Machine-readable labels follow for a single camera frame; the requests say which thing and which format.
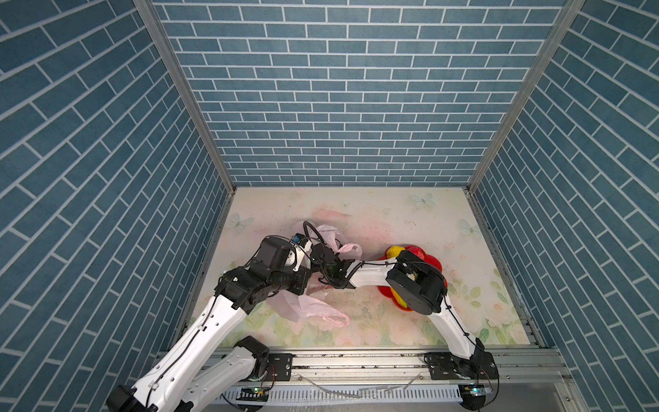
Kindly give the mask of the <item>red fake fruit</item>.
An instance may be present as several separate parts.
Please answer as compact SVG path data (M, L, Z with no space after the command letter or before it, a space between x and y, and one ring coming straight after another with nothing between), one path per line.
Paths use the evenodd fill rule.
M417 245L408 245L408 246L405 248L405 250L406 250L407 252L410 252L410 253L414 254L416 257L418 257L418 258L421 259L422 261L425 261L425 260L426 260L426 253L425 253L425 251L424 251L422 248L417 247Z

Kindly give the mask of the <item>pink plastic bag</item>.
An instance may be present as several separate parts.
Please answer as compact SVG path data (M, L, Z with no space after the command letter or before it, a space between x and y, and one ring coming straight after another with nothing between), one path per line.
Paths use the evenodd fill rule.
M360 259L362 257L362 247L359 244L350 243L338 228L322 224L317 227L317 230L329 248L333 252L337 252L341 259ZM334 327L348 326L350 323L348 315L325 301L329 291L328 287L321 285L319 276L313 275L307 291L303 295L281 291L266 302L280 317L292 322L320 319Z

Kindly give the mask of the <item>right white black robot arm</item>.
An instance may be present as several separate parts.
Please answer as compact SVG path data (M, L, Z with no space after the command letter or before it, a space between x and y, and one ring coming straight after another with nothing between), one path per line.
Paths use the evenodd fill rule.
M467 379L497 379L494 356L454 311L441 270L408 250L392 259L341 259L322 244L311 249L311 268L335 289L391 287L408 308L430 319L446 341L453 368Z

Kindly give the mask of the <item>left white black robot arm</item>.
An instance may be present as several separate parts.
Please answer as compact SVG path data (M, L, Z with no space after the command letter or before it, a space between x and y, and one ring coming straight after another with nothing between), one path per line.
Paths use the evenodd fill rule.
M241 339L213 367L204 365L255 305L283 290L303 294L311 274L306 264L277 269L251 264L229 271L202 315L173 348L135 384L111 392L108 410L201 411L240 381L263 382L269 372L269 348L252 336Z

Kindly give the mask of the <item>yellow fake banana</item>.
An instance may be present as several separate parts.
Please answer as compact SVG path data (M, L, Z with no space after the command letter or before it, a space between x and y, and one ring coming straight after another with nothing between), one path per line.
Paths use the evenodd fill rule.
M396 302L396 305L398 305L398 307L401 307L402 309L407 310L408 306L407 306L406 302L399 295L399 293L396 292L396 290L394 290L394 288L391 288L391 293L392 293L392 297L393 297L394 301Z

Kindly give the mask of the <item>red flower-shaped plate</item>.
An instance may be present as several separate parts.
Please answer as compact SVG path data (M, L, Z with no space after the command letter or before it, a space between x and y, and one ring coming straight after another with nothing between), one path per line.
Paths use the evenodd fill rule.
M406 250L393 259L387 259L384 254L374 267L378 267L383 273L381 277L384 285L379 285L378 288L385 297L390 298L396 305L391 293L391 288L394 288L408 306L405 310L396 305L399 309L430 316L443 311L448 295L448 282L442 273L443 267L439 259L426 251L425 253L425 261Z

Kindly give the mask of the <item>yellow round fake fruit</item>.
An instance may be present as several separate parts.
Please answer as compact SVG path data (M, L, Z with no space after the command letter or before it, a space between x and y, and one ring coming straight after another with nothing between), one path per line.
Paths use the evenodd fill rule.
M404 247L400 247L399 245L393 245L392 247L389 247L385 253L387 259L393 259L397 258L401 252L405 250Z

